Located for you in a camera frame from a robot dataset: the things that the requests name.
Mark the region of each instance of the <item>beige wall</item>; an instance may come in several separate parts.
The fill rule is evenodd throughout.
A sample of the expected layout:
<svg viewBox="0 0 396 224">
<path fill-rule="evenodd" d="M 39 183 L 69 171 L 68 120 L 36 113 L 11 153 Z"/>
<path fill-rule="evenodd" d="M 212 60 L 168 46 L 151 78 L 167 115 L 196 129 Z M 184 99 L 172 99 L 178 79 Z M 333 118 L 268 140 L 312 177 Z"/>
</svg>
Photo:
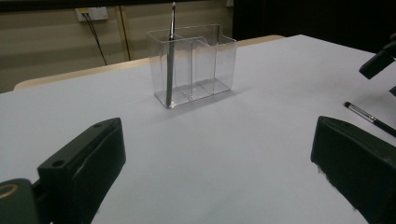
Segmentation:
<svg viewBox="0 0 396 224">
<path fill-rule="evenodd" d="M 146 31 L 168 29 L 170 4 L 125 7 L 132 59 L 148 56 Z M 125 61 L 116 9 L 94 26 L 108 64 Z M 177 27 L 219 23 L 231 36 L 232 9 L 224 0 L 177 3 Z M 105 65 L 86 22 L 74 9 L 0 13 L 0 92 L 24 80 Z"/>
<path fill-rule="evenodd" d="M 148 57 L 146 32 L 169 29 L 172 5 L 128 6 L 125 10 L 132 40 L 132 59 Z M 223 26 L 224 34 L 231 36 L 233 10 L 222 0 L 182 2 L 177 3 L 175 21 L 176 28 L 218 23 Z"/>
</svg>

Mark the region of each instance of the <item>black pen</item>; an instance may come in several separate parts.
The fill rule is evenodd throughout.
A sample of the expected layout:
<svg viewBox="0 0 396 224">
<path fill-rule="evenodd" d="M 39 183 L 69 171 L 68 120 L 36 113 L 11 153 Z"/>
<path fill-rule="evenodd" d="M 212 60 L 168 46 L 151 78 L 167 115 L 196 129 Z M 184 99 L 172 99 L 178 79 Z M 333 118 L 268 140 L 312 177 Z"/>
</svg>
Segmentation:
<svg viewBox="0 0 396 224">
<path fill-rule="evenodd" d="M 174 66 L 174 52 L 175 52 L 175 9 L 176 3 L 172 5 L 171 27 L 169 29 L 169 53 L 167 57 L 167 78 L 166 78 L 166 106 L 172 103 L 172 84 L 173 84 L 173 66 Z"/>
<path fill-rule="evenodd" d="M 393 128 L 389 127 L 386 123 L 382 122 L 381 120 L 377 119 L 373 115 L 370 115 L 369 113 L 365 112 L 364 110 L 358 108 L 357 106 L 351 104 L 350 102 L 345 102 L 344 106 L 352 110 L 353 112 L 357 113 L 364 119 L 367 119 L 368 121 L 372 122 L 376 127 L 382 129 L 383 131 L 391 134 L 393 137 L 396 137 L 396 130 Z"/>
</svg>

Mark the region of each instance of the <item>electrical outlet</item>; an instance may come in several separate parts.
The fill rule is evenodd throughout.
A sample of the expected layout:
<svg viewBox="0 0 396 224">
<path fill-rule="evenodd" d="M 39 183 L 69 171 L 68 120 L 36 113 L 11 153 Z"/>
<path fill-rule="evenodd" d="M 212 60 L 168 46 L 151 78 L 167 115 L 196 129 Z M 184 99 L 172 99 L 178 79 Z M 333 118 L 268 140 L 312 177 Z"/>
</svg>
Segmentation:
<svg viewBox="0 0 396 224">
<path fill-rule="evenodd" d="M 85 21 L 83 13 L 88 13 L 92 21 L 107 20 L 107 9 L 106 7 L 79 7 L 76 8 L 77 18 L 79 21 Z"/>
<path fill-rule="evenodd" d="M 227 0 L 226 7 L 233 7 L 233 0 Z"/>
</svg>

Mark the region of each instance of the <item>table surface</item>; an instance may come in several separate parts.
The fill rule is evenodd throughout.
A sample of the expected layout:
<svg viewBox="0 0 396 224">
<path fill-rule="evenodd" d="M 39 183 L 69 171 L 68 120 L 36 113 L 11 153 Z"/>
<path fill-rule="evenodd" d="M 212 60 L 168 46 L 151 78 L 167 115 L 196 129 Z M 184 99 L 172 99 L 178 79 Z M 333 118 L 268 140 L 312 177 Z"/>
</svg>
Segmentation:
<svg viewBox="0 0 396 224">
<path fill-rule="evenodd" d="M 0 94 L 0 181 L 36 167 L 94 123 L 122 120 L 127 162 L 93 223 L 366 223 L 318 173 L 318 116 L 396 139 L 343 106 L 396 127 L 396 63 L 372 80 L 372 53 L 297 35 L 238 48 L 233 89 L 175 109 L 149 66 Z"/>
</svg>

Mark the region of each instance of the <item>acrylic pen holder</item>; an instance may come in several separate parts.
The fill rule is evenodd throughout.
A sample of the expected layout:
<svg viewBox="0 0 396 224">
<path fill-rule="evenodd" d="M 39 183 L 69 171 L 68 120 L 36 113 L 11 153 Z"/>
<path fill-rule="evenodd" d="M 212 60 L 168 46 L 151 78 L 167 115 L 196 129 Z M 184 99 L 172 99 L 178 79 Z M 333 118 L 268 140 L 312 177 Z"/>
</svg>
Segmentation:
<svg viewBox="0 0 396 224">
<path fill-rule="evenodd" d="M 233 85 L 237 43 L 218 24 L 147 33 L 154 95 L 167 108 L 224 91 Z"/>
</svg>

